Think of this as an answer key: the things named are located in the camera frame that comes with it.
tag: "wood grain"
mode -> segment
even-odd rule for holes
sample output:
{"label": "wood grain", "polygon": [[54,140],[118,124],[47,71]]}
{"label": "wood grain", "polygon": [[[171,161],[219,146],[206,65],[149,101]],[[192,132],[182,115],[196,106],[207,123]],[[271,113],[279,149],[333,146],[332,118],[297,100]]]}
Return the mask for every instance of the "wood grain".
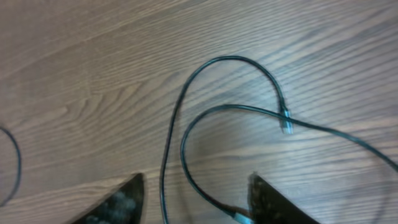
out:
{"label": "wood grain", "polygon": [[[65,223],[143,172],[144,223],[161,223],[159,169],[182,84],[237,54],[265,65],[295,118],[361,137],[398,162],[398,2],[394,0],[71,0],[0,4],[0,123],[23,155],[21,188],[0,223]],[[232,223],[181,170],[198,113],[223,103],[276,110],[255,69],[221,62],[190,88],[175,127],[166,193],[172,223]],[[0,197],[15,155],[0,135]],[[257,171],[321,223],[398,223],[398,176],[325,133],[229,111],[198,124],[189,167],[211,195],[247,207]]]}

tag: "black cable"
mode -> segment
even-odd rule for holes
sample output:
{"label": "black cable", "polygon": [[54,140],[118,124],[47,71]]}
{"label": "black cable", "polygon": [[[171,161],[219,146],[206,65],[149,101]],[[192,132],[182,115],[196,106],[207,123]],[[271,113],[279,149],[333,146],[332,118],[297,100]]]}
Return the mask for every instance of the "black cable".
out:
{"label": "black cable", "polygon": [[225,212],[226,214],[234,217],[234,214],[236,211],[234,211],[233,209],[231,209],[231,207],[222,204],[221,202],[215,200],[213,197],[209,196],[208,194],[206,194],[206,192],[204,192],[197,184],[196,182],[193,180],[191,174],[189,173],[188,170],[188,166],[187,166],[187,162],[185,160],[185,143],[187,141],[188,135],[190,133],[190,131],[193,129],[193,127],[197,124],[197,122],[199,122],[201,119],[203,119],[205,116],[211,114],[211,113],[215,113],[217,111],[222,111],[222,110],[228,110],[228,109],[239,109],[239,110],[246,110],[246,111],[255,111],[258,113],[262,113],[262,114],[267,114],[269,116],[278,118],[280,121],[285,121],[288,123],[294,123],[297,124],[299,126],[304,126],[307,128],[311,128],[311,129],[316,129],[319,131],[324,131],[327,133],[331,133],[334,135],[337,135],[339,137],[345,138],[349,141],[355,142],[356,144],[359,144],[360,146],[364,147],[365,149],[369,150],[370,152],[372,152],[373,154],[375,154],[377,157],[380,157],[384,162],[388,163],[396,172],[398,172],[398,165],[396,163],[394,163],[392,160],[390,160],[386,155],[384,155],[383,153],[379,152],[377,149],[375,149],[374,147],[370,146],[368,143],[364,142],[363,140],[361,140],[360,138],[356,138],[354,136],[351,136],[349,134],[343,133],[341,131],[337,131],[335,129],[331,129],[331,128],[325,128],[325,127],[321,127],[321,126],[317,126],[314,124],[309,124],[303,121],[299,121],[296,119],[292,119],[289,117],[289,111],[286,107],[285,104],[285,100],[282,94],[282,90],[279,86],[279,84],[276,82],[276,79],[261,65],[259,65],[257,62],[245,58],[245,57],[240,57],[240,56],[223,56],[223,57],[217,57],[214,58],[208,62],[206,62],[205,64],[203,64],[201,67],[199,67],[198,69],[196,69],[188,78],[188,80],[185,82],[180,95],[177,99],[177,102],[175,104],[173,113],[172,113],[172,117],[170,119],[170,126],[169,126],[169,133],[167,135],[167,139],[166,139],[166,145],[165,145],[165,150],[164,150],[164,156],[163,156],[163,160],[162,160],[162,166],[160,169],[160,205],[161,205],[161,209],[162,209],[162,215],[163,215],[163,221],[164,224],[169,224],[169,219],[167,216],[167,208],[166,208],[166,202],[165,202],[165,195],[164,195],[164,179],[165,179],[165,169],[166,169],[166,164],[167,164],[167,157],[169,155],[169,150],[170,150],[170,143],[171,143],[171,138],[172,138],[172,133],[173,133],[173,127],[174,127],[174,122],[175,119],[177,117],[177,112],[182,104],[183,98],[188,90],[189,85],[191,84],[191,82],[193,81],[193,79],[207,66],[215,63],[215,62],[219,62],[222,60],[240,60],[243,62],[247,62],[250,63],[251,65],[255,66],[256,68],[258,68],[260,71],[263,72],[263,74],[271,81],[271,83],[273,84],[276,92],[277,92],[277,97],[279,100],[279,113],[275,113],[269,110],[265,110],[262,108],[256,108],[253,106],[245,106],[245,105],[221,105],[221,106],[215,106],[212,107],[204,112],[202,112],[201,114],[199,114],[189,125],[188,128],[186,129],[186,131],[184,132],[182,141],[181,141],[181,146],[180,146],[180,157],[181,157],[181,163],[182,163],[182,167],[185,173],[185,176],[187,177],[189,183],[191,184],[191,186],[208,202],[210,202],[211,204],[213,204],[215,207],[217,207],[218,209],[222,210],[223,212]]}
{"label": "black cable", "polygon": [[12,187],[12,190],[10,194],[0,203],[0,207],[5,206],[12,198],[13,196],[17,193],[19,184],[21,183],[21,175],[22,175],[22,157],[21,157],[21,150],[19,149],[18,143],[15,140],[14,136],[4,127],[0,126],[0,130],[4,132],[8,136],[8,138],[11,140],[12,144],[14,145],[16,154],[17,154],[17,175],[16,179],[14,182],[14,186]]}
{"label": "black cable", "polygon": [[[170,143],[171,143],[171,138],[172,138],[172,134],[173,134],[174,122],[177,117],[177,112],[181,107],[184,96],[188,90],[188,87],[190,86],[191,82],[193,81],[193,79],[207,66],[209,66],[213,63],[222,61],[222,60],[239,60],[239,61],[247,62],[247,63],[255,66],[256,68],[258,68],[273,84],[273,86],[277,92],[277,97],[278,97],[278,101],[279,101],[279,110],[281,112],[288,111],[286,108],[286,105],[285,105],[285,99],[284,99],[282,90],[281,90],[278,82],[276,81],[276,79],[263,66],[261,66],[260,64],[258,64],[257,62],[255,62],[249,58],[241,57],[241,56],[217,57],[217,58],[211,59],[210,61],[204,63],[202,66],[200,66],[198,69],[196,69],[191,74],[191,76],[189,76],[188,80],[185,82],[184,86],[182,87],[180,95],[179,95],[177,102],[175,103],[175,106],[174,106],[172,117],[170,119],[169,133],[167,134],[166,145],[165,145],[164,155],[163,155],[163,160],[162,160],[162,167],[160,169],[160,180],[159,180],[160,206],[162,208],[162,215],[163,215],[163,220],[164,220],[165,224],[169,223],[169,220],[167,218],[167,207],[166,207],[165,195],[164,195],[164,179],[165,179],[166,163],[167,163],[167,158],[169,155]],[[217,202],[216,200],[211,199],[211,197],[209,195],[206,195],[205,198],[208,198],[208,201],[211,202],[214,206],[216,206],[218,208],[221,208],[223,206],[223,204]],[[232,211],[226,211],[226,210],[223,210],[223,211],[226,212],[228,215],[232,215]]]}

